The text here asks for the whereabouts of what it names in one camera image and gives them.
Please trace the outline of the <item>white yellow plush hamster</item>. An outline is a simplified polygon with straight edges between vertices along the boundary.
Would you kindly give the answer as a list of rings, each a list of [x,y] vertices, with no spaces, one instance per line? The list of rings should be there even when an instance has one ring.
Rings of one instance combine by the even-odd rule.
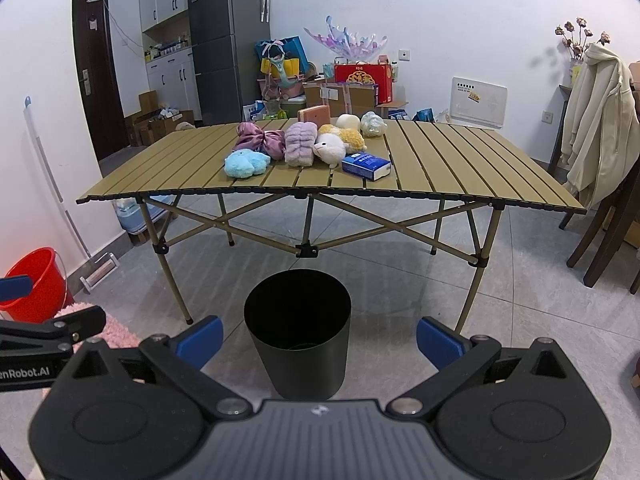
[[[347,155],[364,152],[366,149],[364,137],[358,130],[334,125],[321,126],[312,147],[314,156],[330,168],[336,168]]]

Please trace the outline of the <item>pink fluffy rug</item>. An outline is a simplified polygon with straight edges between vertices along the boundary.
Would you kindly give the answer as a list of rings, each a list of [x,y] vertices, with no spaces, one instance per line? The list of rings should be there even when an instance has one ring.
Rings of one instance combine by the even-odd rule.
[[[54,318],[62,318],[65,315],[70,315],[81,310],[90,308],[91,304],[86,302],[76,302],[76,304],[70,304],[69,306],[58,312]],[[105,313],[106,323],[102,333],[99,333],[101,337],[111,348],[136,348],[140,344],[140,339],[134,333],[122,323],[119,323],[113,315]]]

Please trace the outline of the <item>red plastic bucket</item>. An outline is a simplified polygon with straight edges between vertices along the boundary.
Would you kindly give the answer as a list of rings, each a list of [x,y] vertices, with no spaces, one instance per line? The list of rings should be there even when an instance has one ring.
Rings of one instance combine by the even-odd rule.
[[[57,258],[52,247],[40,247],[12,266],[4,278],[28,275],[32,292],[21,299],[1,301],[2,315],[18,322],[42,323],[73,303],[64,264],[58,264]]]

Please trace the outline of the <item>purple satin bow scrunchie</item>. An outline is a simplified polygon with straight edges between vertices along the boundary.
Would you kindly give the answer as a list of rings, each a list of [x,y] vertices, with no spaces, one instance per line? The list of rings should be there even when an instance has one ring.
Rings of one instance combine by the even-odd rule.
[[[251,150],[269,156],[272,160],[283,160],[285,152],[284,131],[263,129],[254,122],[241,122],[236,128],[234,150]]]

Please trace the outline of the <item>blue gift bag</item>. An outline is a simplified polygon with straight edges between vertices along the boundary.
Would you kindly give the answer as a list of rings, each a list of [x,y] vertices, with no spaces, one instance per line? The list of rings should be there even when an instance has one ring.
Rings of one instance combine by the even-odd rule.
[[[280,40],[262,40],[255,44],[255,53],[262,74],[278,76],[282,70],[286,76],[303,75],[309,68],[308,58],[299,36]]]

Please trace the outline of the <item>crumpled clear plastic bag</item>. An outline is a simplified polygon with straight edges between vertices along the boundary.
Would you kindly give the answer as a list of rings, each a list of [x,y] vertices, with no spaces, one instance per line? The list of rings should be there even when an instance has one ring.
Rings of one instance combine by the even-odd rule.
[[[365,138],[376,138],[386,133],[387,125],[375,112],[367,112],[360,119],[360,131]]]

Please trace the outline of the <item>dark grey refrigerator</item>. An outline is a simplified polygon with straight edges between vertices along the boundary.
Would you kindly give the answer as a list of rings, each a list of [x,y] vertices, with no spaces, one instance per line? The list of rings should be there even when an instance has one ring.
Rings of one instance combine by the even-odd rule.
[[[256,44],[270,38],[262,0],[188,0],[188,14],[202,121],[239,122],[262,97]]]

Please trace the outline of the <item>dark wooden chair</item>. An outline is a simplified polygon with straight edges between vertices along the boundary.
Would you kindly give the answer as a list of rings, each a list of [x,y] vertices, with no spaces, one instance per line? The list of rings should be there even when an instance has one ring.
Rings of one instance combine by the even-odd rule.
[[[553,145],[551,158],[547,165],[547,171],[551,177],[555,177],[555,171],[559,167],[561,158],[561,146],[562,146],[562,132],[564,119],[566,115],[566,109],[568,99],[570,98],[570,92],[572,88],[565,84],[559,84],[560,95],[563,98],[562,110],[560,113],[560,119],[558,121],[558,130],[556,130],[556,137]],[[584,255],[591,243],[594,241],[596,235],[605,230],[606,234],[602,240],[602,244],[598,249],[597,255],[595,255],[590,263],[590,267],[586,272],[582,281],[588,287],[594,286],[596,281],[600,278],[600,275],[608,265],[613,255],[617,252],[617,249],[622,246],[626,236],[627,230],[630,228],[631,223],[634,222],[634,208],[632,208],[632,200],[636,200],[639,197],[639,181],[632,182],[638,174],[629,174],[631,181],[624,181],[620,188],[614,193],[602,200],[599,204],[596,215],[593,217],[587,232],[582,237],[582,240],[572,252],[570,258],[567,259],[567,266],[574,266],[580,258]],[[620,214],[616,210],[616,207],[620,207]],[[620,234],[620,230],[624,228],[622,237],[618,240],[614,240],[613,235]]]

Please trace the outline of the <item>cream hooded jacket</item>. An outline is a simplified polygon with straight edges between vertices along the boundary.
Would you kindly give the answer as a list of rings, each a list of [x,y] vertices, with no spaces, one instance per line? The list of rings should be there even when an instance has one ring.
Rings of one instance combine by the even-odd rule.
[[[612,50],[592,44],[567,102],[561,159],[564,188],[589,209],[611,195],[639,158],[639,119],[631,71]]]

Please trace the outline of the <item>red gift box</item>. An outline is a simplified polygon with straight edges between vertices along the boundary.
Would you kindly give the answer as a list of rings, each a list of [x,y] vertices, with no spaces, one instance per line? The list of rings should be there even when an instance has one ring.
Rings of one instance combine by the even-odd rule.
[[[378,104],[393,101],[393,71],[390,63],[335,64],[334,80],[339,84],[368,84],[378,88]]]

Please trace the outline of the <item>dried flowers in vase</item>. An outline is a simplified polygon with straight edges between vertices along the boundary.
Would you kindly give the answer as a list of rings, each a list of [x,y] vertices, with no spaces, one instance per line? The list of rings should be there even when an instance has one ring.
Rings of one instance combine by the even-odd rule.
[[[611,42],[611,36],[607,32],[601,32],[597,36],[588,27],[587,20],[581,16],[574,21],[566,21],[556,26],[554,33],[560,38],[562,46],[570,54],[570,60],[574,63],[581,63],[593,44],[607,46]]]

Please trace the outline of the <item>black round trash bin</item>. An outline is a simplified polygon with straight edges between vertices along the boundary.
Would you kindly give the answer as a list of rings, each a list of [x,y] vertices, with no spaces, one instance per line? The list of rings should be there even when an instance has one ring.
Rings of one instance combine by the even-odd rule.
[[[286,400],[323,401],[343,385],[352,298],[314,269],[272,274],[244,304],[244,322],[274,390]]]

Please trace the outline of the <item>dark brown door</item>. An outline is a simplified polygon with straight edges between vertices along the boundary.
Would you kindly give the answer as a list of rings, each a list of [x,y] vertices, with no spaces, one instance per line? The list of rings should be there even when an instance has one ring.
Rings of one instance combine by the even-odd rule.
[[[76,70],[97,160],[129,145],[106,4],[107,0],[72,0]]]

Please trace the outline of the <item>white kitchen cabinets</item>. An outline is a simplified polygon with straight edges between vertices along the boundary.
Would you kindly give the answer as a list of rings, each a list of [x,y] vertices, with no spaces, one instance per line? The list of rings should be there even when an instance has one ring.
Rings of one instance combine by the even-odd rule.
[[[149,88],[160,104],[200,120],[188,0],[139,0],[139,10]]]

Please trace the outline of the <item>white floor squeegee mop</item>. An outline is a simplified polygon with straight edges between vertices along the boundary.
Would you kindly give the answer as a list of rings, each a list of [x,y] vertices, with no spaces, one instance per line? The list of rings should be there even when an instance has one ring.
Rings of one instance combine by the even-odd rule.
[[[66,207],[64,196],[58,186],[58,181],[55,179],[54,173],[50,166],[49,159],[47,158],[46,150],[42,144],[39,133],[37,132],[34,118],[32,117],[32,98],[30,96],[24,97],[24,116],[26,120],[27,131],[29,133],[30,140],[34,146],[37,156],[42,167],[44,176],[46,177],[52,195],[55,199],[56,206],[60,211],[61,216],[66,222],[66,226],[72,233],[79,248],[85,254],[87,264],[90,269],[85,274],[80,274],[78,280],[80,281],[82,289],[89,295],[91,295],[96,288],[104,282],[111,274],[113,274],[119,267],[119,260],[115,256],[114,252],[100,252],[99,254],[93,254],[90,252],[87,243],[81,235],[76,223],[70,214],[70,211]]]

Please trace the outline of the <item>white wall heater panel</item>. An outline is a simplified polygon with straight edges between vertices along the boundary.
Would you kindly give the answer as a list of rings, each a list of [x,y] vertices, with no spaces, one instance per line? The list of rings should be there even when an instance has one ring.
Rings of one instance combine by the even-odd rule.
[[[477,125],[502,128],[506,119],[508,89],[498,84],[454,77],[451,81],[450,115]]]

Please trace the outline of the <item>pink brown sponge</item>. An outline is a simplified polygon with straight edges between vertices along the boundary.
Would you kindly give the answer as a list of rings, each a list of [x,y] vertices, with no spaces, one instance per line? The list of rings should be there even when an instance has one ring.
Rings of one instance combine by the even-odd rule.
[[[299,122],[313,122],[318,127],[327,125],[331,122],[331,110],[329,105],[316,105],[303,108],[297,113]]]

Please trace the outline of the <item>large taped cardboard box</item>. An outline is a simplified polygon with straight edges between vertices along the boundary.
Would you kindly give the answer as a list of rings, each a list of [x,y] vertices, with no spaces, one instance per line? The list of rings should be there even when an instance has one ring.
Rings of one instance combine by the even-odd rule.
[[[316,80],[305,82],[304,91],[308,106],[327,105],[332,117],[341,114],[361,117],[367,112],[380,114],[377,86]]]

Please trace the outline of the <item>lilac fluffy headband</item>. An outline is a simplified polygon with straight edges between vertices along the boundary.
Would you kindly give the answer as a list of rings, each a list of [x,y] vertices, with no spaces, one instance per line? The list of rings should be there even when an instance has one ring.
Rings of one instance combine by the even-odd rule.
[[[296,122],[284,133],[284,160],[290,167],[310,167],[314,163],[314,144],[318,127],[314,122]]]

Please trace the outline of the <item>open cardboard boxes by door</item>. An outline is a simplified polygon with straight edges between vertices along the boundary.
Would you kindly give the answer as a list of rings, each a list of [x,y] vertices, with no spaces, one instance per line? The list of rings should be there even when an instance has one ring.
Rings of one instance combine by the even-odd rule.
[[[140,110],[125,117],[128,141],[131,146],[150,146],[176,130],[195,127],[192,110],[160,107],[157,92],[150,90],[139,96]]]

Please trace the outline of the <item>blue plush toy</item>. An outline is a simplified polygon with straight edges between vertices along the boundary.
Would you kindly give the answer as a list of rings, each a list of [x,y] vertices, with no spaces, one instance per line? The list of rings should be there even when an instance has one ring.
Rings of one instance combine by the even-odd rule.
[[[248,179],[263,174],[270,165],[271,158],[262,154],[242,148],[233,151],[224,160],[224,173],[233,179]]]

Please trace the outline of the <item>blue tissue pack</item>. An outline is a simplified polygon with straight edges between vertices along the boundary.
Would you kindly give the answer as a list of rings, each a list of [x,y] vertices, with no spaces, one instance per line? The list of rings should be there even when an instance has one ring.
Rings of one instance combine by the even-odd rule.
[[[341,167],[346,174],[377,181],[390,174],[392,163],[387,159],[362,152],[345,157],[341,161]]]

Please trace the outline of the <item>iridescent flower bouquet wrap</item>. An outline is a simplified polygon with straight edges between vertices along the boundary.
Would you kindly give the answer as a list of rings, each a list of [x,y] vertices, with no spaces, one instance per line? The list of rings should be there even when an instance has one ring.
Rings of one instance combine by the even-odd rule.
[[[318,44],[332,51],[338,58],[348,62],[367,63],[377,58],[385,49],[388,37],[361,36],[347,27],[333,24],[331,15],[326,17],[326,33],[316,34],[305,27],[304,31]]]

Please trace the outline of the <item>folding slatted camping table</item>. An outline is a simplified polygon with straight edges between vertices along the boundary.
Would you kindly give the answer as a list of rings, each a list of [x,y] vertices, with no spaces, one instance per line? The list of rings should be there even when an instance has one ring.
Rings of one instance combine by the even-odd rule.
[[[224,173],[234,125],[173,132],[79,197],[79,203],[132,198],[186,322],[193,321],[166,259],[169,248],[217,229],[229,236],[309,259],[322,250],[398,233],[474,268],[458,317],[469,317],[507,206],[584,214],[585,207],[544,168],[495,130],[391,120],[370,140],[390,174],[376,181],[315,162],[275,162],[263,174]],[[306,200],[303,238],[296,244],[237,228],[233,220],[285,197]]]

